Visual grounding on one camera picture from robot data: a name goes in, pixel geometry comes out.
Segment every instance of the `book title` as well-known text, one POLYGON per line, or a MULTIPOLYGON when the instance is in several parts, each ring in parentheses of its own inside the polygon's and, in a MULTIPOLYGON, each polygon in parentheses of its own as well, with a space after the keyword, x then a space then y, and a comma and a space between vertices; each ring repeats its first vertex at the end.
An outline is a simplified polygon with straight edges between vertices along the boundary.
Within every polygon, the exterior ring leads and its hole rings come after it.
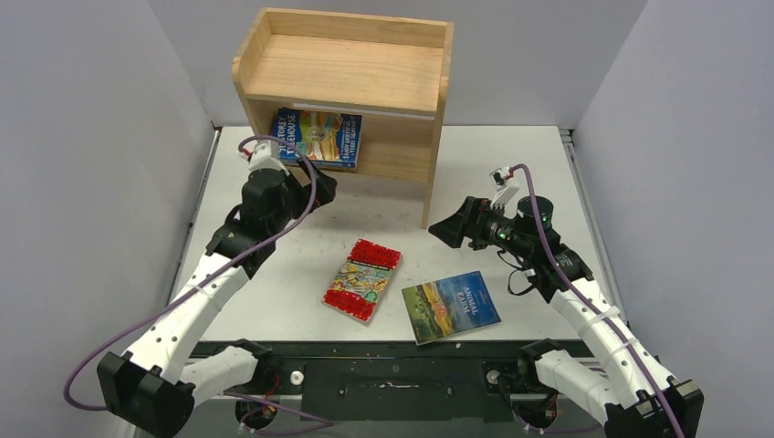
POLYGON ((355 142, 357 141, 357 132, 355 130, 355 122, 353 119, 347 118, 344 121, 344 134, 341 139, 341 158, 343 160, 349 160, 350 154, 355 149, 355 142))
MULTIPOLYGON (((277 116, 277 136, 282 140, 296 144, 296 114, 291 112, 285 117, 277 116)), ((288 152, 288 147, 282 143, 279 144, 279 149, 288 152)))
POLYGON ((478 313, 478 306, 476 306, 476 300, 473 298, 473 293, 470 292, 470 287, 463 287, 461 292, 457 292, 457 299, 459 299, 460 306, 465 313, 471 313, 473 315, 478 313))

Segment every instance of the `robotic arm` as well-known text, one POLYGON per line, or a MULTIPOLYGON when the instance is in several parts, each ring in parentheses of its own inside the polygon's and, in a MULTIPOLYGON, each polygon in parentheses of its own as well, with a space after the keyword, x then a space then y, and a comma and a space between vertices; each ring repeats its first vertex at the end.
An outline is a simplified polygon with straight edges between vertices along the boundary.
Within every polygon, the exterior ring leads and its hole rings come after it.
POLYGON ((626 327, 590 269, 560 241, 551 224, 553 204, 531 193, 529 175, 530 196, 518 201, 516 217, 504 216, 506 203, 518 191, 514 170, 490 173, 497 189, 492 201, 468 196, 455 214, 429 231, 453 248, 467 237, 474 250, 493 245, 513 255, 529 283, 569 321, 608 376, 544 339, 519 352, 521 383, 564 393, 603 424, 609 437, 696 436, 702 392, 691 380, 678 381, 626 327))
MULTIPOLYGON (((97 374, 108 410, 157 437, 175 436, 195 406, 238 384, 259 379, 270 371, 270 351, 241 340, 220 353, 185 365, 197 341, 225 303, 251 279, 274 253, 275 244, 265 245, 241 258, 221 275, 212 276, 236 257, 283 230, 291 219, 299 219, 309 202, 310 185, 300 182, 271 157, 268 142, 258 143, 249 158, 250 170, 242 187, 242 203, 234 207, 213 235, 191 278, 175 300, 190 290, 198 293, 155 323, 120 356, 107 353, 97 374)), ((314 208, 335 197, 336 180, 320 171, 314 178, 314 208)))

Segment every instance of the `white round knob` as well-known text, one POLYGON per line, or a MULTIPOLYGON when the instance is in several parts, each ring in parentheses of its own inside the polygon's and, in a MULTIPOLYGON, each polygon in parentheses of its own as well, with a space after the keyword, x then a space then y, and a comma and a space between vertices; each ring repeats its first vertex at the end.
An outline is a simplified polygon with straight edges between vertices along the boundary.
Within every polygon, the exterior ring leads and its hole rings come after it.
POLYGON ((298 386, 304 382, 304 373, 301 371, 293 371, 290 373, 290 383, 298 386))

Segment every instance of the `red book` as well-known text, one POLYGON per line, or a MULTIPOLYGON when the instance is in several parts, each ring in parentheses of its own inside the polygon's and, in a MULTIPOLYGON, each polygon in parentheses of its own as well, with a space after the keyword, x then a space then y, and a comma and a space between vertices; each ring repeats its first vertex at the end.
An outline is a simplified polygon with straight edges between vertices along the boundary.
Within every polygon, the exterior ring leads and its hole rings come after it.
POLYGON ((359 240, 347 262, 328 286, 322 301, 361 321, 368 322, 381 300, 401 253, 359 240))

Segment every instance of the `book illustration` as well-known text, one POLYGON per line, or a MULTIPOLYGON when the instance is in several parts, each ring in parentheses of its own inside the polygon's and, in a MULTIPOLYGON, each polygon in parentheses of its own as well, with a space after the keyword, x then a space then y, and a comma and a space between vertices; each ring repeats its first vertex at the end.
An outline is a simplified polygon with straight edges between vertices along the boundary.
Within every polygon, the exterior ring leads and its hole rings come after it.
POLYGON ((361 321, 369 321, 400 259, 398 251, 359 240, 322 301, 361 321))
POLYGON ((500 322, 478 271, 407 287, 403 300, 418 345, 500 322))
MULTIPOLYGON (((362 116, 281 108, 272 135, 292 142, 298 153, 321 167, 354 168, 357 163, 362 116)), ((295 163, 297 154, 283 145, 279 159, 295 163)))

